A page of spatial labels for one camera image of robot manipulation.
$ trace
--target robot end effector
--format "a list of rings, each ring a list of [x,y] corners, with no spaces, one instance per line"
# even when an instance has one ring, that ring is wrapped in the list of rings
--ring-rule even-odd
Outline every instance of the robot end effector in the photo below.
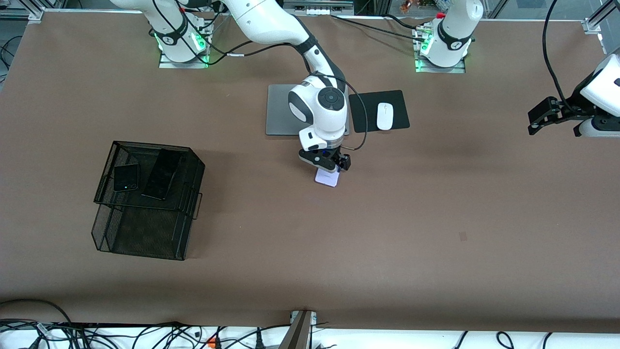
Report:
[[[528,117],[530,135],[544,126],[580,120],[576,137],[620,137],[620,55],[605,58],[565,101],[547,97]]]

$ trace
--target white floor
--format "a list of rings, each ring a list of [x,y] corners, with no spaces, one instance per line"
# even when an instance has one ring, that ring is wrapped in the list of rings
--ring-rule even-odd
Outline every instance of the white floor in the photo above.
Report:
[[[129,335],[136,336],[143,328],[108,328],[98,329],[97,333],[106,335]],[[203,327],[200,340],[206,341],[216,330],[215,327]],[[141,336],[136,342],[136,349],[160,349],[164,348],[164,339],[156,348],[155,344],[170,334],[171,328],[166,327],[156,332]],[[239,338],[247,333],[251,333],[255,327],[228,327],[221,332],[220,338]],[[277,346],[284,337],[287,328],[265,330],[262,334],[263,342],[267,347]],[[188,330],[191,337],[198,332],[195,327]],[[319,345],[329,347],[336,345],[335,349],[453,349],[462,332],[455,331],[397,331],[397,330],[335,330],[335,329],[316,329],[312,335],[312,349]],[[469,332],[465,337],[461,349],[501,349],[495,338],[496,332]],[[51,331],[55,338],[64,338],[59,330]],[[536,332],[509,332],[514,348],[516,349],[541,349],[545,333]],[[0,333],[0,348],[20,349],[28,348],[36,339],[37,333],[34,330],[14,330]],[[134,338],[114,337],[112,341],[118,349],[130,349],[134,343]],[[243,341],[251,348],[255,347],[255,336],[249,336]],[[192,349],[196,342],[188,339],[176,338],[169,345],[170,349]],[[223,343],[223,349],[227,348],[227,343]],[[52,349],[68,348],[67,342],[52,342]],[[39,346],[47,349],[44,342]],[[92,342],[93,349],[104,349],[105,346]],[[585,333],[553,333],[547,342],[546,349],[560,348],[596,348],[596,349],[618,349],[620,348],[620,335],[607,334],[585,334]],[[230,349],[244,349],[240,344],[233,345]]]

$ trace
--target black mouse pad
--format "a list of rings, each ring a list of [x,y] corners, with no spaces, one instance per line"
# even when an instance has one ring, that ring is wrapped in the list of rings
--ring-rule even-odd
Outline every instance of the black mouse pad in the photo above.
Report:
[[[377,127],[377,107],[379,103],[390,103],[394,107],[394,129],[408,129],[409,116],[407,115],[407,107],[405,106],[405,98],[402,96],[401,90],[360,93],[361,99],[366,105],[368,113],[368,132],[379,131]],[[360,134],[366,130],[366,120],[364,108],[361,106],[360,99],[355,94],[349,95],[349,106],[351,106],[351,117],[353,118],[353,129]]]

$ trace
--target white computer mouse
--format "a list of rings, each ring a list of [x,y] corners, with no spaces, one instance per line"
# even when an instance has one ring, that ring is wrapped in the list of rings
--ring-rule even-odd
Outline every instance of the white computer mouse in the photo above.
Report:
[[[377,106],[377,127],[387,131],[392,128],[394,122],[394,107],[390,103],[379,103]]]

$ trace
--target metal mounting plate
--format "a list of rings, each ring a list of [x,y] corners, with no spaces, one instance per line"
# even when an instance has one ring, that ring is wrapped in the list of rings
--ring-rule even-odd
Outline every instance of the metal mounting plate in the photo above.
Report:
[[[418,25],[416,29],[411,30],[413,37],[420,37],[428,39],[428,36],[432,32],[432,29],[425,25]],[[465,59],[462,58],[459,63],[449,68],[443,68],[431,63],[428,58],[420,54],[423,42],[413,41],[414,43],[414,57],[415,57],[415,71],[416,73],[449,73],[449,74],[463,74],[465,73]]]

